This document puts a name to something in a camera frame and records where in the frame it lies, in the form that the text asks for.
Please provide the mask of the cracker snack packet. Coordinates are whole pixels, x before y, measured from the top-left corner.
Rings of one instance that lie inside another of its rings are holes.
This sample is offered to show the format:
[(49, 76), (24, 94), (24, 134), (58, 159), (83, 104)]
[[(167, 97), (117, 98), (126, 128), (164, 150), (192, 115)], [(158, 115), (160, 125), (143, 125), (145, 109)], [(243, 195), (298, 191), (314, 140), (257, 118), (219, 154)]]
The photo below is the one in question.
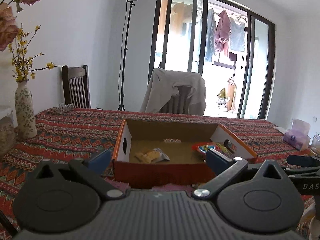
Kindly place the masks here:
[(170, 161), (170, 158), (160, 149), (154, 148), (146, 152), (138, 152), (136, 158), (144, 164), (159, 163), (161, 161)]

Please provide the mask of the red colourful snack packet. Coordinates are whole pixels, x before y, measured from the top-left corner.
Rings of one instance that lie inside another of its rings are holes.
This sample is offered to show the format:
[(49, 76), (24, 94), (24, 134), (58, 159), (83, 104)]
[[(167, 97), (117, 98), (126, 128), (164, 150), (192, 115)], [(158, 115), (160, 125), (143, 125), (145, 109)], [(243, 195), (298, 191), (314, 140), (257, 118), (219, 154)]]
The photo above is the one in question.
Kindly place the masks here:
[(231, 157), (231, 152), (220, 142), (201, 142), (194, 144), (191, 148), (192, 150), (197, 151), (203, 159), (206, 159), (206, 153), (210, 149), (214, 149), (229, 158)]

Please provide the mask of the wooden chair with jacket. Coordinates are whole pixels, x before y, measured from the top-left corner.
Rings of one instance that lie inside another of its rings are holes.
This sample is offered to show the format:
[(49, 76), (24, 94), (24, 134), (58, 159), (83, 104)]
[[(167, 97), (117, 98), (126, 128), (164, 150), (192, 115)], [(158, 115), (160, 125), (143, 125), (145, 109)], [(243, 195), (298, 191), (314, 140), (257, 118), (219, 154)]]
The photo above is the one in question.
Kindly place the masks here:
[(191, 88), (178, 86), (179, 95), (173, 95), (171, 99), (160, 109), (160, 113), (189, 114)]

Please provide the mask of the tripod studio light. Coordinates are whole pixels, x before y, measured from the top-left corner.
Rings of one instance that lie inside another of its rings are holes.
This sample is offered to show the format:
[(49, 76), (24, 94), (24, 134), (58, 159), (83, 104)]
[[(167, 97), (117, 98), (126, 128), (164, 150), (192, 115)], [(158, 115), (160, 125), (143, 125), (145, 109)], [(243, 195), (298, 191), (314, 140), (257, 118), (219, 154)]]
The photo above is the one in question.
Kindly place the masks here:
[(125, 66), (126, 66), (126, 57), (127, 57), (127, 51), (128, 51), (128, 38), (129, 38), (129, 29), (130, 29), (130, 21), (131, 21), (131, 14), (132, 14), (132, 8), (135, 6), (135, 2), (138, 0), (126, 0), (126, 11), (125, 13), (125, 22), (123, 26), (123, 34), (121, 35), (121, 41), (124, 41), (123, 45), (123, 53), (121, 55), (120, 62), (122, 63), (121, 70), (119, 72), (119, 77), (118, 77), (118, 85), (119, 87), (119, 106), (118, 110), (119, 111), (125, 111), (125, 106), (124, 106), (124, 81), (125, 81)]

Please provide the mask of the red patterned tablecloth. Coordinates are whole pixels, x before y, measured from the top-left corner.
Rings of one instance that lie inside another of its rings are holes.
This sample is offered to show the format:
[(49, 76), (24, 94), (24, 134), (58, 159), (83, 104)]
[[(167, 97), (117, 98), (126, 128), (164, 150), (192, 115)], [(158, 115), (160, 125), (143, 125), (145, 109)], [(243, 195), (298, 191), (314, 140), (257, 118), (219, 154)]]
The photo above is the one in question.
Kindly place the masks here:
[(276, 160), (259, 160), (258, 155), (209, 200), (192, 197), (208, 181), (132, 188), (114, 179), (111, 159), (100, 176), (125, 197), (101, 199), (68, 163), (104, 150), (113, 156), (125, 119), (221, 124), (256, 154), (247, 139), (254, 132), (275, 134), (274, 126), (264, 120), (43, 111), (36, 118), (37, 135), (18, 142), (1, 161), (1, 232), (8, 231), (13, 239), (301, 239), (296, 228), (304, 211), (303, 195), (285, 167)]

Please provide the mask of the pink hanging shirt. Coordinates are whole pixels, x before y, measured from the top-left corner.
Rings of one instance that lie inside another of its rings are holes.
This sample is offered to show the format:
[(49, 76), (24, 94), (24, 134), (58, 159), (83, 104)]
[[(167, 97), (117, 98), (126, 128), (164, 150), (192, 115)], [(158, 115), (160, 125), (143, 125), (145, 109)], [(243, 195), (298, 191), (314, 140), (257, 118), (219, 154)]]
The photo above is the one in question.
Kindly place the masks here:
[(220, 53), (223, 52), (228, 56), (228, 42), (231, 33), (231, 21), (227, 11), (223, 10), (219, 13), (219, 21), (214, 35), (215, 50)]

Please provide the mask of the beige jacket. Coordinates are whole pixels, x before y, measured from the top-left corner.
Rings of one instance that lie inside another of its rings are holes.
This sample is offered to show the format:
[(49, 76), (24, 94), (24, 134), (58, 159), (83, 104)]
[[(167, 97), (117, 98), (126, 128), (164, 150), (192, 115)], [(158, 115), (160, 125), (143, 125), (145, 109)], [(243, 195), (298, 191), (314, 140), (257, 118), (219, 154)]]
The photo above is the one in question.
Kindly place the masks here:
[(155, 68), (143, 99), (141, 112), (158, 113), (173, 96), (180, 95), (179, 87), (190, 89), (187, 99), (189, 115), (204, 115), (206, 109), (205, 80), (199, 73), (178, 72)]

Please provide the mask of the light blue hanging shirt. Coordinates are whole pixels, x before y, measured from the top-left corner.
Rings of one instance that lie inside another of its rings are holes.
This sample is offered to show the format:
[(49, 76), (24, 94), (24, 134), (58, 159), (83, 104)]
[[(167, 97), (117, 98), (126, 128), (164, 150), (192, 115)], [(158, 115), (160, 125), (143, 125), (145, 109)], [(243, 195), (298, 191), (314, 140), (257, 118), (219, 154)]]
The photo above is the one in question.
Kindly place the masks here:
[(245, 23), (237, 24), (235, 20), (230, 19), (229, 50), (244, 52), (245, 50)]

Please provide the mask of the blue hanging garment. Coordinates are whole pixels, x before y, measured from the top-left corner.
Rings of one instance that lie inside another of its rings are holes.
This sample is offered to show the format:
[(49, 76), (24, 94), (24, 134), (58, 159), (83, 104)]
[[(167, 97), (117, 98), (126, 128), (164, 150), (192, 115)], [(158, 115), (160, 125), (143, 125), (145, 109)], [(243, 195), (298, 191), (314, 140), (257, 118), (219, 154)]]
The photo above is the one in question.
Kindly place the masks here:
[(214, 18), (214, 9), (208, 10), (207, 15), (207, 33), (206, 33), (206, 51), (204, 55), (204, 59), (207, 62), (212, 62), (212, 57), (215, 55), (215, 29), (216, 29), (216, 22)]

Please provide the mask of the yellow flower branches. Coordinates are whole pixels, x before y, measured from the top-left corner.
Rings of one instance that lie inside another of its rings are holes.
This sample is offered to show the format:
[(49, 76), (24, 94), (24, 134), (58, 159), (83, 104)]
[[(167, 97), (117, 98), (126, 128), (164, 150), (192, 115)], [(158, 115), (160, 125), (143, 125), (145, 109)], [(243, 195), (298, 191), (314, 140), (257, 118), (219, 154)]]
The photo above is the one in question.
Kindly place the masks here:
[(38, 53), (33, 56), (28, 56), (28, 47), (36, 34), (39, 32), (41, 26), (37, 25), (33, 32), (25, 32), (23, 27), (18, 28), (18, 33), (15, 39), (8, 45), (11, 52), (11, 64), (14, 67), (12, 77), (16, 82), (28, 81), (29, 78), (35, 79), (36, 72), (41, 70), (51, 70), (62, 65), (48, 62), (45, 67), (35, 68), (34, 60), (37, 57), (44, 56), (45, 53)]

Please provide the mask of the orange white cardboard box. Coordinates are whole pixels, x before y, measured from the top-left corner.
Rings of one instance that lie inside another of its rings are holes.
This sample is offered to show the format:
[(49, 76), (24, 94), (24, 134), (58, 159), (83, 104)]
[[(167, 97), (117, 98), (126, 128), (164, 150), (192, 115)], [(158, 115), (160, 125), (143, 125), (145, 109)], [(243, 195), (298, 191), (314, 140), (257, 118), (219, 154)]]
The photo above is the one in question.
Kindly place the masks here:
[[(215, 177), (206, 159), (192, 150), (194, 144), (220, 142), (231, 157), (242, 157), (254, 163), (257, 154), (239, 137), (221, 124), (191, 124), (123, 120), (112, 156), (116, 181), (132, 188), (149, 189), (166, 184), (205, 183)], [(144, 164), (135, 154), (160, 148), (170, 161)]]

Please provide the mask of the floral ceramic vase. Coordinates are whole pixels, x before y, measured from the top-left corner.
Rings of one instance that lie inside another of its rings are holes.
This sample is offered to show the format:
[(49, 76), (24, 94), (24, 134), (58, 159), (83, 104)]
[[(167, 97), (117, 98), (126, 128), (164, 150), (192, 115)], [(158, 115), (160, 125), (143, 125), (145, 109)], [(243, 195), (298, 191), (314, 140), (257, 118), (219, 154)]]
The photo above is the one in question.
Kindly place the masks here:
[(32, 94), (27, 83), (28, 80), (17, 82), (15, 92), (18, 136), (21, 139), (30, 139), (37, 135)]

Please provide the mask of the purple tissue pack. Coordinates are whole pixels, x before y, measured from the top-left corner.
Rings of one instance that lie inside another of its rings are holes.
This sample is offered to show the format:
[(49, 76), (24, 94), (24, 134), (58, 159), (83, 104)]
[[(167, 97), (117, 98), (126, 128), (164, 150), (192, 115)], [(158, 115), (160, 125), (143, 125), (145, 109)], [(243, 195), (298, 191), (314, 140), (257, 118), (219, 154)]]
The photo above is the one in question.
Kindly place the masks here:
[(310, 137), (310, 124), (300, 119), (293, 119), (292, 127), (288, 129), (283, 140), (299, 151), (304, 151), (308, 148)]

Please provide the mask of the dark wooden chair left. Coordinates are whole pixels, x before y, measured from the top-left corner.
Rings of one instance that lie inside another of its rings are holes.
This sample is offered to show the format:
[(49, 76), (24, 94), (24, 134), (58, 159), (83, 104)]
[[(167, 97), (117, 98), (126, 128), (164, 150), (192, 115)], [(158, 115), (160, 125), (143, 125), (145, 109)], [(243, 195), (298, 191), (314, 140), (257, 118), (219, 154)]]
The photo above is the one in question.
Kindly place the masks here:
[(65, 104), (75, 108), (90, 109), (88, 65), (62, 67), (62, 85)]

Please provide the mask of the black framed glass door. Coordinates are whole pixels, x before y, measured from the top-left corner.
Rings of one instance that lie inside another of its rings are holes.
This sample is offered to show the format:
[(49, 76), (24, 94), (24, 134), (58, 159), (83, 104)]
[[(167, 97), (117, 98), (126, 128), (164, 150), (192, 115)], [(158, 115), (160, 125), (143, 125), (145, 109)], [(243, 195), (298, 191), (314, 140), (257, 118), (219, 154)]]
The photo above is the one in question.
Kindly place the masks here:
[(149, 69), (199, 73), (207, 114), (264, 119), (276, 27), (228, 0), (156, 0)]

